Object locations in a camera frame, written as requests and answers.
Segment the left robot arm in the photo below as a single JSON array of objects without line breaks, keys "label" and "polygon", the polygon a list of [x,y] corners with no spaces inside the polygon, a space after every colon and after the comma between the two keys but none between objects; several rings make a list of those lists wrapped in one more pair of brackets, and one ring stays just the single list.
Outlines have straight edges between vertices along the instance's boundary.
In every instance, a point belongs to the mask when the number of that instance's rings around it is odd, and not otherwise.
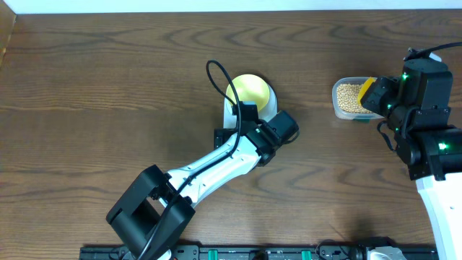
[{"label": "left robot arm", "polygon": [[214,150],[182,168],[143,170],[106,216],[135,259],[170,259],[172,249],[195,214],[196,205],[233,178],[271,161],[276,151],[300,133],[281,110],[260,119],[256,105],[232,108],[233,128],[214,131]]}]

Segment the yellow measuring scoop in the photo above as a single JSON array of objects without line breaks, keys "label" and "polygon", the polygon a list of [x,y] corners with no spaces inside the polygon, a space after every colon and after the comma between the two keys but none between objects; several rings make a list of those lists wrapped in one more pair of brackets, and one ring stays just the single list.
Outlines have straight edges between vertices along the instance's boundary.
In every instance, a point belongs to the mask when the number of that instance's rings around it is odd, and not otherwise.
[{"label": "yellow measuring scoop", "polygon": [[357,103],[358,105],[362,106],[362,98],[364,97],[365,93],[371,87],[371,85],[376,81],[376,78],[369,77],[361,86],[358,96],[357,96]]}]

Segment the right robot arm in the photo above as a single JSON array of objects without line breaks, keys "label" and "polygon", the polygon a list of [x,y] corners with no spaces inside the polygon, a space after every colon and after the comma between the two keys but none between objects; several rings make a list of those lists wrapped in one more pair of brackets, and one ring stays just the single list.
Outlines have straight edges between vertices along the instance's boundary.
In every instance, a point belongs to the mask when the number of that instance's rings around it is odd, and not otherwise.
[{"label": "right robot arm", "polygon": [[393,131],[391,150],[417,185],[440,259],[461,258],[461,129],[448,123],[452,84],[446,64],[415,58],[399,77],[367,79],[358,95]]}]

